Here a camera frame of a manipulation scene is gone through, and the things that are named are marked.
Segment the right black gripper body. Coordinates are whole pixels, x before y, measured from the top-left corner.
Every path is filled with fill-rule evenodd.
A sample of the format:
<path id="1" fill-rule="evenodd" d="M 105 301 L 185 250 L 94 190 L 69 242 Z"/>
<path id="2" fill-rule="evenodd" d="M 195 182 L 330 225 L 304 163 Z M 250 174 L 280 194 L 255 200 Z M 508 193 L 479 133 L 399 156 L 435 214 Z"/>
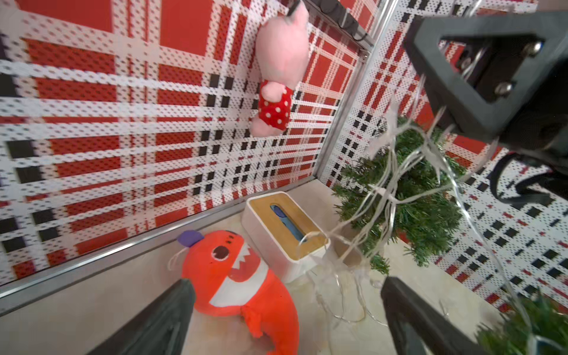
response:
<path id="1" fill-rule="evenodd" d="M 473 70 L 470 83 L 488 103 L 505 99 L 500 84 L 514 86 L 520 65 L 532 59 L 530 50 L 541 42 L 534 39 L 494 39 Z M 556 169 L 567 168 L 567 51 L 535 93 L 504 126 L 500 141 L 524 155 L 532 155 Z"/>

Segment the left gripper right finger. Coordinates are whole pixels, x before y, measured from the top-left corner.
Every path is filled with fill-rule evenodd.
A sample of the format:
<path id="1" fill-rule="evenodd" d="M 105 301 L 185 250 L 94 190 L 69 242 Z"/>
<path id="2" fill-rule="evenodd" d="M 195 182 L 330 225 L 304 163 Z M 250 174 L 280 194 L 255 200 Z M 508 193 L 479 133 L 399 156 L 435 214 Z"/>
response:
<path id="1" fill-rule="evenodd" d="M 401 279 L 387 277 L 381 298 L 396 353 L 485 353 Z"/>

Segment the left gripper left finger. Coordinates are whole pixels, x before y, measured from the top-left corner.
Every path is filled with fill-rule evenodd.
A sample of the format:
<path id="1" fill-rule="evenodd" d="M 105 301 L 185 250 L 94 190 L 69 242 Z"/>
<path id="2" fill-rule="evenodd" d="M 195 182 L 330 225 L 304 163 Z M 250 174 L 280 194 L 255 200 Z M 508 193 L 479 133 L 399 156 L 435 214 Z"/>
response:
<path id="1" fill-rule="evenodd" d="M 181 354 L 194 304 L 191 282 L 179 280 L 90 353 Z"/>

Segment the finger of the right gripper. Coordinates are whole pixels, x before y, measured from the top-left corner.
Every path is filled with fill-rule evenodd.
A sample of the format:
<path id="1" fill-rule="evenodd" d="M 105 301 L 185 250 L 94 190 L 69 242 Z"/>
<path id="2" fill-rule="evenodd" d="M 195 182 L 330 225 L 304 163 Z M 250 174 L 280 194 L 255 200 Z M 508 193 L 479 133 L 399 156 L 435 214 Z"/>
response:
<path id="1" fill-rule="evenodd" d="M 405 49 L 433 109 L 460 135 L 503 143 L 567 137 L 567 13 L 420 17 Z"/>

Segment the clear star string light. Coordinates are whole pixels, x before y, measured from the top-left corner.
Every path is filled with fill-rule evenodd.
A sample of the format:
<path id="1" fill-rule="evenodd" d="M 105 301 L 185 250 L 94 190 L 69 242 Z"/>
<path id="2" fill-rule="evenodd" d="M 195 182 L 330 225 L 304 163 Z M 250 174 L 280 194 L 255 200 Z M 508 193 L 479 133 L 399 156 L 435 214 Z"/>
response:
<path id="1" fill-rule="evenodd" d="M 399 205 L 409 204 L 420 198 L 451 190 L 456 199 L 456 205 L 460 208 L 468 226 L 470 226 L 475 234 L 476 240 L 488 251 L 489 259 L 495 266 L 498 275 L 503 279 L 504 287 L 510 295 L 510 301 L 513 303 L 514 308 L 522 315 L 523 321 L 525 321 L 529 330 L 532 331 L 532 323 L 522 304 L 522 300 L 515 294 L 512 283 L 507 278 L 504 265 L 498 258 L 498 255 L 490 247 L 488 239 L 482 236 L 475 221 L 466 210 L 461 197 L 459 179 L 456 178 L 454 171 L 451 169 L 451 165 L 448 163 L 448 159 L 442 154 L 438 144 L 432 141 L 432 131 L 424 131 L 418 128 L 411 119 L 408 119 L 404 125 L 399 126 L 399 105 L 400 102 L 398 99 L 392 97 L 384 116 L 385 131 L 380 136 L 373 137 L 368 146 L 367 155 L 369 159 L 374 159 L 381 149 L 386 150 L 387 163 L 384 173 L 376 183 L 369 185 L 367 195 L 363 198 L 362 203 L 349 219 L 338 223 L 333 229 L 323 233 L 329 241 L 337 240 L 347 245 L 347 250 L 340 255 L 340 259 L 344 260 L 352 251 L 359 251 L 360 245 L 367 241 L 372 227 L 380 217 L 384 217 L 385 222 L 383 223 L 381 234 L 375 247 L 369 251 L 369 253 L 362 255 L 361 266 L 362 268 L 367 268 L 370 265 L 371 259 L 378 255 L 385 244 L 391 240 L 396 219 L 396 210 Z M 413 130 L 420 135 L 422 145 L 411 152 L 403 162 L 399 162 L 396 153 L 396 139 L 399 135 L 404 134 L 408 130 Z M 397 199 L 396 192 L 400 178 L 423 160 L 430 162 L 436 174 L 446 174 L 449 180 L 448 184 L 438 186 L 435 189 L 422 192 L 418 195 L 413 195 L 406 200 Z M 537 354 L 535 353 L 536 338 L 532 334 L 529 337 L 528 350 L 530 352 L 529 354 Z"/>

